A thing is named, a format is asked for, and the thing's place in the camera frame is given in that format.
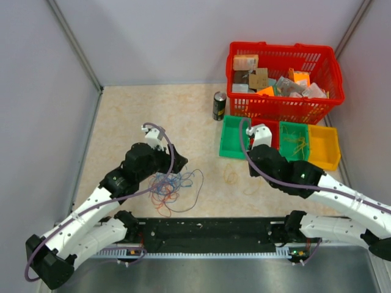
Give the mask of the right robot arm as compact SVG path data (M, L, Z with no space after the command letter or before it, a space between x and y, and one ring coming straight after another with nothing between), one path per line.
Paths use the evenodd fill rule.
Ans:
M293 211L285 234L297 242L303 237L345 242L368 249L390 260L390 206L338 182L323 169L307 161L287 161L265 144L245 152L252 177L263 177L273 188L335 209L341 217Z

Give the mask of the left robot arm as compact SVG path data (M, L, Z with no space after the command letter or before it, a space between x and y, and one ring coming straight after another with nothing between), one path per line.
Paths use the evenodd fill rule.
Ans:
M142 181L155 173L177 174L188 163L174 145L167 148L135 143L124 161L110 171L87 200L60 224L26 241L27 265L51 290L65 284L73 272L102 248L138 237L134 217L123 213L105 225L99 220L139 191Z

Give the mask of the left green bin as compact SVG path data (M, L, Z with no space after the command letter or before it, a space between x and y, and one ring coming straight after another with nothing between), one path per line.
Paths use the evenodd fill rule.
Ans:
M231 159L246 159L241 148L240 141L243 141L245 149L248 149L250 139L246 134L248 122L239 127L241 117L226 115L223 120L221 133L219 155L220 157L228 157Z

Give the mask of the green bin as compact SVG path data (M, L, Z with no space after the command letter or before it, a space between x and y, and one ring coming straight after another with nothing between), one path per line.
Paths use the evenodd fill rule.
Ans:
M221 133L219 155L220 157L228 157L231 159L246 159L241 148L240 141L243 141L245 149L248 149L250 139L246 134L248 122L239 127L241 117L226 115L223 120Z
M308 126L280 121L279 152L288 161L308 161L310 155Z

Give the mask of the dark drink can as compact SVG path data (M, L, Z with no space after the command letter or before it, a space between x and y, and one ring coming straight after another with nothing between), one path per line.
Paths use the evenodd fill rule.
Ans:
M227 95L224 92L216 92L213 96L213 119L221 121L224 119Z

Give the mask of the red bin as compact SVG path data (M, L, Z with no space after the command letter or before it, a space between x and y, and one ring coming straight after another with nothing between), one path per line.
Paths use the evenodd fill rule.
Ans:
M251 126L265 124L272 132L272 143L271 147L275 149L279 149L279 122L272 120L265 120L261 118L252 118Z

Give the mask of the brown cardboard box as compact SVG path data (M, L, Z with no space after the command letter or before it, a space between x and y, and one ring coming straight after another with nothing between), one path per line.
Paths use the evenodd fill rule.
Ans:
M268 69L257 68L249 74L249 88L252 90L261 90L268 87Z

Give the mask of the right green bin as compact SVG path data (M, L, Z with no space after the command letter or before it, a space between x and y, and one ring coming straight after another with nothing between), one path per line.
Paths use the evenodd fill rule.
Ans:
M279 152L288 161L308 161L310 155L308 126L280 121Z

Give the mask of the orange box in basket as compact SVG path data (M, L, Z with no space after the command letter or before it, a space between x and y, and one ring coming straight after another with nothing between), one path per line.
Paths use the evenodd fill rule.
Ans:
M252 71L258 67L259 56L257 54L237 54L233 56L233 70Z

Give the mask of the clear plastic bags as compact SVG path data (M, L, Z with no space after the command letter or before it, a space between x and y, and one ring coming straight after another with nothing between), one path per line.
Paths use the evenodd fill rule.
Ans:
M313 82L309 87L301 87L291 79L281 76L273 85L276 96L287 96L290 98L328 98L326 91Z

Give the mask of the red plastic basket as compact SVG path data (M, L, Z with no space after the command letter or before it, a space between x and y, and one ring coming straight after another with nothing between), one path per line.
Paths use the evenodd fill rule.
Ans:
M345 100L330 46L232 42L225 75L234 116L316 124Z

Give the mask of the orange packet in basket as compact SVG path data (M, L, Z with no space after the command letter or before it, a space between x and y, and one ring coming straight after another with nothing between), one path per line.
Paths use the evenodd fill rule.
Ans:
M309 87L311 85L310 82L310 73L306 71L296 71L293 68L289 68L288 70L289 79L291 79L296 84L301 87Z

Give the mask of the yellow bin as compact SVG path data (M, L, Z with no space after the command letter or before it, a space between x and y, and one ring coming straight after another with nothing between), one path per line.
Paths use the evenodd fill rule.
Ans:
M336 128L308 125L310 154L308 161L326 171L336 171L341 159Z

